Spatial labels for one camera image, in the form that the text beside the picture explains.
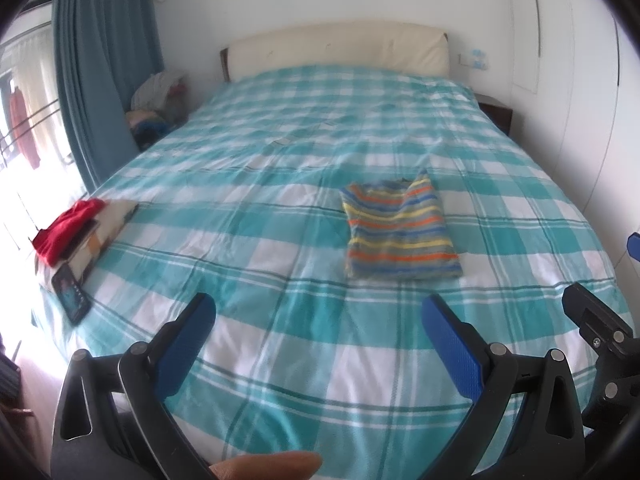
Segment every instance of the headboard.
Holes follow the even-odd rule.
[[[383,68],[449,76],[447,35],[439,28],[398,22],[340,22],[266,32],[220,51],[225,81],[308,64]]]

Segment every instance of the blue gripper pad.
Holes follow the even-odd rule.
[[[463,340],[465,324],[441,297],[430,296],[422,302],[422,325],[460,395],[477,402],[484,388],[482,363]]]
[[[216,303],[212,297],[198,294],[193,301],[198,302],[195,310],[156,365],[154,391],[159,400],[178,393],[216,321]]]
[[[640,262],[640,234],[633,233],[626,241],[626,252],[635,261]]]

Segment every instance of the red cloth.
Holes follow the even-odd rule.
[[[46,229],[41,229],[33,239],[33,248],[38,256],[49,267],[53,267],[60,259],[60,254],[87,220],[93,218],[105,206],[104,200],[91,198],[78,200],[71,209],[68,209],[53,221]]]
[[[24,155],[30,166],[36,170],[40,167],[40,156],[36,148],[36,141],[33,140],[24,96],[18,87],[15,88],[9,99],[9,112],[12,128],[11,136],[14,138],[20,153]]]

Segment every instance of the white wall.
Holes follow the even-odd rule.
[[[303,23],[381,18],[423,23],[449,33],[452,77],[508,103],[513,32],[510,0],[165,0],[156,4],[162,53],[169,68],[191,75],[194,104],[222,81],[219,51],[230,41]],[[479,48],[489,70],[458,63]]]

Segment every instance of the wall socket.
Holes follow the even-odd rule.
[[[458,54],[458,64],[468,66],[475,70],[488,70],[489,65],[486,62],[486,53],[479,48],[473,49],[468,54]]]

